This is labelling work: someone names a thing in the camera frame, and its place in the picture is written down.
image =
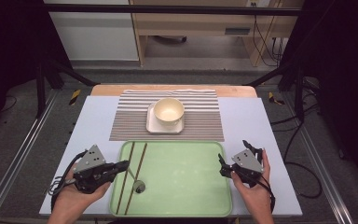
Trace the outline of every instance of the white cabinet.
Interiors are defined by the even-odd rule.
[[[47,4],[127,5],[127,0],[45,0]],[[71,61],[139,61],[130,13],[50,12]]]

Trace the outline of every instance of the white plate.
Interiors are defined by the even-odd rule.
[[[163,126],[158,122],[156,116],[154,115],[154,105],[155,104],[151,104],[147,109],[146,129],[150,133],[176,134],[183,130],[185,127],[185,116],[183,116],[179,122],[173,126]]]

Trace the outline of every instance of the wooden table edge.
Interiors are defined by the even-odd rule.
[[[229,85],[165,85],[165,84],[100,84],[92,88],[92,96],[119,96],[124,90],[174,91],[174,90],[216,90],[218,97],[257,97],[251,86]]]

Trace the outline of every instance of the metal rail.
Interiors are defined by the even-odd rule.
[[[295,110],[292,107],[294,103],[294,99],[291,95],[284,92],[282,94],[285,102],[288,102],[289,109],[294,116],[296,114]],[[324,189],[324,194],[330,202],[330,206],[333,209],[333,212],[337,218],[339,224],[352,224],[353,220],[351,218],[351,214],[349,213],[347,206],[345,205],[344,201],[342,200],[336,185],[330,174],[328,173],[326,167],[324,166],[324,162],[322,158],[319,156],[318,150],[316,149],[315,145],[312,143],[310,135],[307,131],[306,125],[303,125],[300,130],[302,140],[304,145],[306,146],[306,150],[308,156],[310,158],[310,162],[315,169],[316,174],[321,178],[322,186]]]
[[[151,6],[151,5],[89,5],[89,4],[29,4],[27,9],[45,9],[49,12],[97,13],[159,13],[159,14],[218,14],[256,16],[302,16],[315,11],[283,7],[204,7],[204,6]]]
[[[50,92],[50,95],[46,102],[45,111],[38,119],[35,120],[33,126],[31,127],[31,130],[28,132],[27,136],[22,142],[22,145],[19,151],[17,152],[15,158],[13,159],[10,166],[7,168],[7,172],[5,173],[4,177],[0,182],[0,207],[4,199],[6,198],[11,186],[13,185],[18,173],[20,172],[20,169],[24,164],[25,159],[34,144],[36,137],[39,135],[40,130],[45,124],[48,114],[54,105],[58,92],[59,92],[58,90],[52,90]]]

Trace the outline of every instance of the table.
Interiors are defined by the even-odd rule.
[[[97,85],[86,100],[79,115],[76,127],[65,150],[55,176],[63,171],[76,154],[96,144],[107,162],[117,162],[119,149],[124,141],[108,141],[108,135],[117,111],[119,95],[124,90],[216,90],[220,106],[221,120],[225,142],[223,146],[227,158],[243,150],[242,139],[246,139],[255,147],[264,147],[268,153],[272,168],[270,184],[277,199],[275,217],[301,216],[302,211],[295,191],[282,162],[282,156],[269,125],[269,120],[255,89],[245,86],[211,86],[211,85]],[[229,181],[232,196],[230,217],[249,216],[249,212]],[[84,213],[85,216],[111,217],[109,204],[112,190]],[[39,212],[49,215],[50,196],[47,195]]]

